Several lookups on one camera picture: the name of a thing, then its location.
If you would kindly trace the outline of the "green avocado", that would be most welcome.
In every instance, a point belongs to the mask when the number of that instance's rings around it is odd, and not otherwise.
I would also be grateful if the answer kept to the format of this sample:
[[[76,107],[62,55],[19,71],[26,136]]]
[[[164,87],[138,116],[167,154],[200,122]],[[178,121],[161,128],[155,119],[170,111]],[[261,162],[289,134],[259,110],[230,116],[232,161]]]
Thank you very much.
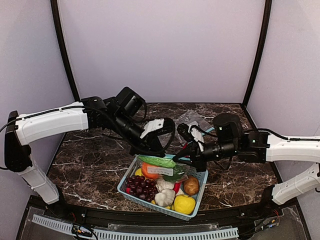
[[[190,167],[188,165],[177,164],[173,168],[173,175],[172,176],[163,175],[163,179],[166,182],[171,182],[171,183],[180,182],[185,177],[185,175],[187,175],[189,169]]]

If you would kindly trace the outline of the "orange fruit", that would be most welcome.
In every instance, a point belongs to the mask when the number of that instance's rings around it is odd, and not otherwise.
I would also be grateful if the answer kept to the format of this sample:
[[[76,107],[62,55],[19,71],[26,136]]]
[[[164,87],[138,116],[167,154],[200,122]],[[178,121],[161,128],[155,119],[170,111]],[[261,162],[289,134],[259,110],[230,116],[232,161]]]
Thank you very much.
[[[156,180],[160,177],[160,175],[155,172],[156,168],[158,168],[158,166],[143,162],[141,165],[141,172],[146,178]]]

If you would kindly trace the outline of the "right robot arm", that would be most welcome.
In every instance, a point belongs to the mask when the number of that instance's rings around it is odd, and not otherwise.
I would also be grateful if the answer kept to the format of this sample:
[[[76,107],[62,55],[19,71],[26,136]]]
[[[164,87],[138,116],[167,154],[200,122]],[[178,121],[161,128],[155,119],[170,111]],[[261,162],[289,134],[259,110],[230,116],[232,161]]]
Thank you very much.
[[[246,163],[312,163],[311,167],[293,178],[266,187],[260,201],[262,204],[282,205],[320,186],[319,136],[282,136],[266,128],[244,131],[240,118],[231,113],[221,113],[214,117],[213,127],[217,141],[204,143],[191,134],[197,126],[180,124],[178,132],[189,143],[173,157],[173,161],[194,167],[198,172],[206,171],[208,162],[218,162],[234,156]]]

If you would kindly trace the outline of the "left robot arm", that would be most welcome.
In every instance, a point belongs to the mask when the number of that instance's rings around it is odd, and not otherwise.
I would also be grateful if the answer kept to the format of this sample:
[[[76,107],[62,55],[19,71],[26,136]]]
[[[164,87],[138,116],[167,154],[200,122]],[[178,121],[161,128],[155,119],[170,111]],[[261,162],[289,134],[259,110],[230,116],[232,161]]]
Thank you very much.
[[[165,119],[149,121],[144,127],[134,119],[146,101],[129,87],[107,99],[88,97],[59,108],[31,114],[12,111],[1,129],[4,135],[4,170],[17,173],[48,204],[63,201],[63,195],[32,159],[30,143],[72,131],[109,129],[130,146],[132,155],[164,157],[159,130]]]

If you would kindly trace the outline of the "green cucumber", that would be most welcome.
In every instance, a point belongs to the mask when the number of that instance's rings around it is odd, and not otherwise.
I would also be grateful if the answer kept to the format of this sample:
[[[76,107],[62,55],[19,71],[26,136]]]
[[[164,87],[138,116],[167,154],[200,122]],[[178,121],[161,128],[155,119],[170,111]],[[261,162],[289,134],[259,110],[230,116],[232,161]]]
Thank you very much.
[[[174,168],[176,166],[176,163],[169,158],[148,155],[138,155],[137,158],[144,163],[157,167]]]

